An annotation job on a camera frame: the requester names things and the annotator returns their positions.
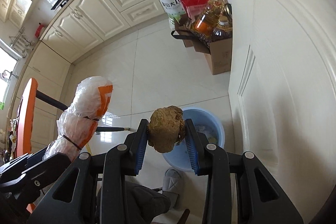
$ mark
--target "plastic bottle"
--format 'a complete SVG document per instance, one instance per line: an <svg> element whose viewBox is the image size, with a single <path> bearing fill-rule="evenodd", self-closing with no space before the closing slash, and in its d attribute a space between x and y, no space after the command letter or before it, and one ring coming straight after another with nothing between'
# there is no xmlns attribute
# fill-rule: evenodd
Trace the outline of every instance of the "plastic bottle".
<svg viewBox="0 0 336 224"><path fill-rule="evenodd" d="M212 40L228 39L232 37L232 27L230 27L229 20L226 16L219 17L216 28L212 31Z"/></svg>
<svg viewBox="0 0 336 224"><path fill-rule="evenodd" d="M221 15L226 14L225 4L227 0L209 0L203 12L195 22L194 29L199 33L210 36L216 27Z"/></svg>

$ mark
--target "white tile floor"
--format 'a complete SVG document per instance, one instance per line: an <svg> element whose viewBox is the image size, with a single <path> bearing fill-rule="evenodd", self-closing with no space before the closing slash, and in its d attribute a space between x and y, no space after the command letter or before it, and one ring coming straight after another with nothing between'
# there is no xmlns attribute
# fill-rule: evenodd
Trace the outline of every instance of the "white tile floor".
<svg viewBox="0 0 336 224"><path fill-rule="evenodd" d="M108 112L100 125L131 127L137 130L141 119L150 120L159 107L197 106L217 115L222 121L224 148L234 152L232 116L228 98L230 73L211 75L204 55L185 48L170 35L167 20L129 34L90 55L74 68L66 96L72 102L80 81L95 75L107 77L114 90ZM94 135L89 142L92 153L107 152L123 143L129 132ZM162 186L169 164L162 154L147 146L142 170L135 178L150 188ZM155 218L162 223L176 223L184 209L190 209L187 223L201 223L207 177L184 173L184 193L179 209Z"/></svg>

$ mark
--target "gray slipper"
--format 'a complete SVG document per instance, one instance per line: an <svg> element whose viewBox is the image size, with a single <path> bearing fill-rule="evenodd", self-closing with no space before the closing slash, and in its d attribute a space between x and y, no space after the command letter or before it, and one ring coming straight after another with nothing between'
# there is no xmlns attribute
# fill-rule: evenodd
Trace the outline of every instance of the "gray slipper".
<svg viewBox="0 0 336 224"><path fill-rule="evenodd" d="M175 169L168 169L163 178L162 194L170 199L170 208L175 208L183 191L183 178Z"/></svg>

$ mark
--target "drawer handle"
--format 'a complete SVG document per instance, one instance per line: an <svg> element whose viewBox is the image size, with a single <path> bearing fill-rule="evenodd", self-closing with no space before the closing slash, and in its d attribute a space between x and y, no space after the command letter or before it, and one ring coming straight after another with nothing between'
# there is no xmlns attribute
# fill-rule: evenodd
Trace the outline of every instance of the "drawer handle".
<svg viewBox="0 0 336 224"><path fill-rule="evenodd" d="M77 18L77 19L81 19L80 16L78 16L77 14L75 14L74 11L72 11L71 14L72 14L75 18Z"/></svg>
<svg viewBox="0 0 336 224"><path fill-rule="evenodd" d="M78 12L77 9L74 9L74 11L75 11L75 13L76 13L77 15L79 15L80 17L83 17L83 15L82 15L80 12Z"/></svg>
<svg viewBox="0 0 336 224"><path fill-rule="evenodd" d="M37 69L37 68L35 68L35 67L33 67L33 69L36 70L37 72L41 72L39 69Z"/></svg>
<svg viewBox="0 0 336 224"><path fill-rule="evenodd" d="M137 15L137 16L142 15L142 14L144 14L145 12L148 12L148 11L150 11L150 10L151 10L150 8L147 8L146 10L144 10L144 11L142 11L142 12L139 12L139 13L137 13L136 15Z"/></svg>
<svg viewBox="0 0 336 224"><path fill-rule="evenodd" d="M56 30L56 33L57 33L60 37L63 37L63 35L62 35L58 30Z"/></svg>

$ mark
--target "dark pants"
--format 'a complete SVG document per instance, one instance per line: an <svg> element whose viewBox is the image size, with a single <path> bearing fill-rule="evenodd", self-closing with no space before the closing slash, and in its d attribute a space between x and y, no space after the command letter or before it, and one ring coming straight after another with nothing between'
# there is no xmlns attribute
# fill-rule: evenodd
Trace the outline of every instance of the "dark pants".
<svg viewBox="0 0 336 224"><path fill-rule="evenodd" d="M99 223L100 191L101 189L97 195L96 223ZM170 207L168 197L128 181L126 181L126 196L131 224L149 224L154 217L167 213Z"/></svg>

